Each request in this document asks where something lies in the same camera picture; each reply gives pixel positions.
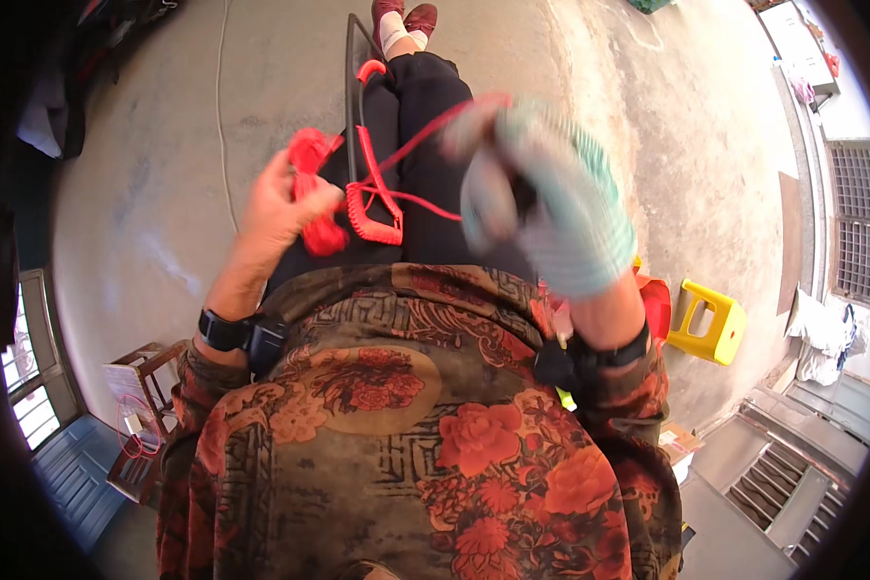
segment floral blouse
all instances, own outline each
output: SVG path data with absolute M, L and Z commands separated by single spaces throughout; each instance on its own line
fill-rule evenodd
M 331 580 L 361 559 L 405 580 L 675 577 L 659 347 L 578 415 L 532 375 L 545 299 L 504 272 L 330 268 L 263 308 L 291 332 L 269 379 L 180 360 L 162 578 Z

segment black metal frame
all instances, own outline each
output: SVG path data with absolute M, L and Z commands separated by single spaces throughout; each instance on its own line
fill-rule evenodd
M 351 66 L 354 63 L 354 29 L 361 31 L 364 39 L 370 45 L 374 58 L 387 65 L 387 58 L 380 52 L 361 20 L 353 12 L 348 14 L 348 33 L 345 39 L 345 144 L 348 146 L 348 180 L 358 181 L 358 135 L 354 129 L 354 117 L 364 125 L 364 85 L 358 79 L 358 73 Z M 395 82 L 390 67 L 387 66 L 387 78 Z

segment window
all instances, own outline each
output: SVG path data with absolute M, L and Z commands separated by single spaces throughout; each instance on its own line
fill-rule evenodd
M 33 450 L 80 414 L 52 331 L 46 276 L 20 273 L 14 340 L 0 355 L 9 404 Z
M 870 144 L 829 142 L 837 201 L 835 293 L 870 305 Z
M 17 287 L 16 325 L 13 329 L 14 343 L 6 348 L 0 358 L 3 363 L 3 377 L 6 391 L 13 392 L 39 372 L 39 365 L 32 353 L 32 340 L 29 338 L 29 325 L 26 324 L 26 309 L 23 307 L 23 286 Z
M 870 152 L 837 147 L 831 150 L 838 211 L 870 219 Z
M 23 305 L 23 286 L 18 286 L 16 297 L 16 324 L 13 329 L 14 343 L 6 347 L 0 355 L 3 363 L 3 379 L 6 382 L 7 393 L 12 393 L 33 379 L 39 378 L 39 363 L 32 353 L 32 338 L 29 336 L 29 325 L 26 322 L 26 308 Z M 32 384 L 34 390 L 26 393 L 13 405 L 16 421 L 23 437 L 29 443 L 29 449 L 35 449 L 39 443 L 61 426 L 55 416 L 55 410 L 48 400 L 45 387 Z
M 870 297 L 870 226 L 839 222 L 841 256 L 838 260 L 838 288 Z

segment glove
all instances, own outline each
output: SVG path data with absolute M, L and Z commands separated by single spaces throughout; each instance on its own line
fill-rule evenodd
M 478 102 L 445 127 L 441 149 L 470 159 L 461 218 L 472 251 L 515 239 L 548 287 L 572 298 L 603 292 L 631 266 L 635 227 L 606 154 L 575 122 L 535 101 Z M 517 176 L 537 194 L 524 216 Z

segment red wire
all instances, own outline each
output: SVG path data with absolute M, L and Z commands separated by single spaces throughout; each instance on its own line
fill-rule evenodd
M 425 209 L 429 210 L 429 212 L 431 212 L 434 215 L 441 215 L 441 217 L 443 217 L 445 219 L 453 220 L 455 222 L 461 221 L 460 215 L 452 214 L 451 212 L 446 212 L 446 211 L 442 210 L 439 206 L 435 205 L 434 203 L 423 200 L 422 198 L 420 198 L 418 196 L 414 196 L 411 193 L 404 193 L 401 191 L 393 191 L 391 189 L 390 195 L 394 196 L 395 198 L 402 198 L 404 200 L 409 200 L 412 203 L 418 203 L 419 205 L 421 205 Z
M 148 407 L 148 405 L 145 404 L 145 401 L 141 400 L 140 398 L 138 398 L 134 394 L 127 393 L 127 394 L 124 394 L 122 397 L 120 397 L 118 401 L 116 401 L 116 417 L 117 418 L 122 417 L 122 414 L 120 413 L 122 411 L 122 399 L 125 399 L 126 397 L 135 399 L 136 401 L 138 401 L 138 403 L 141 406 L 148 409 L 148 412 L 151 414 L 152 418 L 155 416 L 155 413 L 152 412 L 151 409 Z M 142 456 L 142 453 L 145 453 L 146 455 L 149 455 L 149 456 L 156 455 L 158 453 L 158 451 L 161 449 L 161 427 L 158 426 L 158 422 L 155 420 L 153 420 L 152 423 L 155 425 L 155 431 L 158 432 L 158 446 L 155 447 L 154 451 L 146 451 L 145 447 L 143 447 L 143 445 L 142 445 L 142 440 L 139 438 L 139 436 L 133 434 L 133 435 L 129 436 L 129 439 L 134 439 L 135 443 L 139 447 L 138 454 L 133 455 L 133 454 L 129 453 L 128 451 L 126 451 L 126 446 L 122 444 L 122 438 L 121 438 L 122 434 L 119 434 L 120 436 L 116 437 L 119 440 L 119 448 L 121 448 L 122 452 L 125 453 L 129 458 L 137 459 L 137 458 Z
M 476 102 L 496 102 L 501 105 L 508 105 L 510 101 L 511 97 L 509 95 L 487 95 Z M 400 191 L 390 191 L 383 181 L 382 174 L 408 155 L 422 141 L 441 130 L 455 117 L 460 115 L 464 109 L 473 105 L 474 102 L 473 100 L 464 101 L 444 111 L 426 124 L 421 131 L 406 142 L 406 145 L 401 146 L 393 155 L 384 159 L 380 164 L 374 159 L 374 148 L 371 144 L 371 137 L 367 128 L 355 125 L 364 161 L 367 164 L 368 175 L 359 182 L 348 183 L 345 188 L 345 203 L 342 204 L 339 211 L 346 210 L 348 212 L 351 225 L 360 238 L 396 246 L 402 243 L 403 212 L 393 198 L 402 198 L 413 203 L 418 203 L 435 215 L 455 222 L 461 221 L 460 215 L 446 212 L 437 205 L 418 196 Z M 296 201 L 302 199 L 303 196 L 309 195 L 309 192 L 313 190 L 316 172 L 327 160 L 328 154 L 340 145 L 340 142 L 340 137 L 332 137 L 332 140 L 329 140 L 328 137 L 325 137 L 325 135 L 316 129 L 301 129 L 294 135 L 293 140 L 290 142 L 290 160 L 297 170 L 297 179 L 294 180 L 293 184 L 294 199 Z M 370 199 L 366 203 L 363 201 L 363 192 L 371 194 Z M 367 211 L 370 209 L 374 199 L 380 199 L 391 213 L 393 216 L 392 226 L 367 217 Z M 348 243 L 347 234 L 341 226 L 335 223 L 331 213 L 304 227 L 302 237 L 306 244 L 306 249 L 311 254 L 320 256 L 327 256 L 336 251 L 341 251 L 345 249 L 345 245 Z
M 508 104 L 510 102 L 510 100 L 511 100 L 511 97 L 509 95 L 491 94 L 491 95 L 484 95 L 483 97 L 480 97 L 476 101 L 468 100 L 468 101 L 464 101 L 463 103 L 458 103 L 457 105 L 454 105 L 451 109 L 444 111 L 443 113 L 441 113 L 441 115 L 439 115 L 438 117 L 435 117 L 434 119 L 429 121 L 429 124 L 422 127 L 422 130 L 419 131 L 418 133 L 416 133 L 412 139 L 406 141 L 406 145 L 401 146 L 400 148 L 398 148 L 396 150 L 396 153 L 394 153 L 393 155 L 384 159 L 377 166 L 377 168 L 376 168 L 377 173 L 382 174 L 387 169 L 393 167 L 403 157 L 408 155 L 411 150 L 416 148 L 419 145 L 419 143 L 421 143 L 425 139 L 429 138 L 429 136 L 431 136 L 432 133 L 435 133 L 436 131 L 443 128 L 445 125 L 448 124 L 448 122 L 451 122 L 454 117 L 461 114 L 461 111 L 463 111 L 467 107 L 470 107 L 475 102 L 482 103 L 482 102 L 495 101 L 498 103 Z M 371 174 L 369 174 L 367 177 L 360 180 L 359 183 L 362 186 L 365 186 L 365 185 L 369 184 L 371 182 L 371 180 L 373 180 L 373 179 L 374 179 L 374 177 Z

